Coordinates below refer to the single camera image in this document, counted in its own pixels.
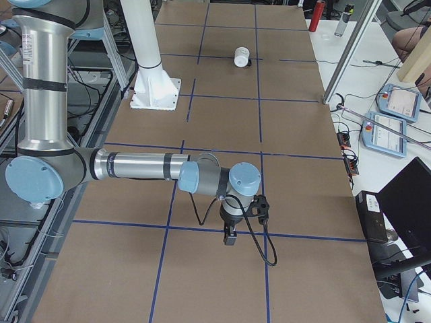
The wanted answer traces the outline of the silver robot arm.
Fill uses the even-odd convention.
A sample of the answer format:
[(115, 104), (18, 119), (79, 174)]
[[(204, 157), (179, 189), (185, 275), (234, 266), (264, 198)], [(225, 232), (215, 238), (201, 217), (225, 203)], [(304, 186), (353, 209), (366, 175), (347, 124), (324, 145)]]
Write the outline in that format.
[(29, 203), (44, 203), (84, 182), (105, 178), (175, 180), (189, 194), (221, 201), (224, 243), (235, 227), (257, 217), (267, 225), (266, 202), (258, 195), (261, 175), (242, 162), (223, 168), (210, 153), (121, 153), (74, 146), (67, 137), (67, 44), (73, 34), (104, 34), (101, 1), (14, 1), (22, 30), (25, 136), (7, 166), (10, 189)]

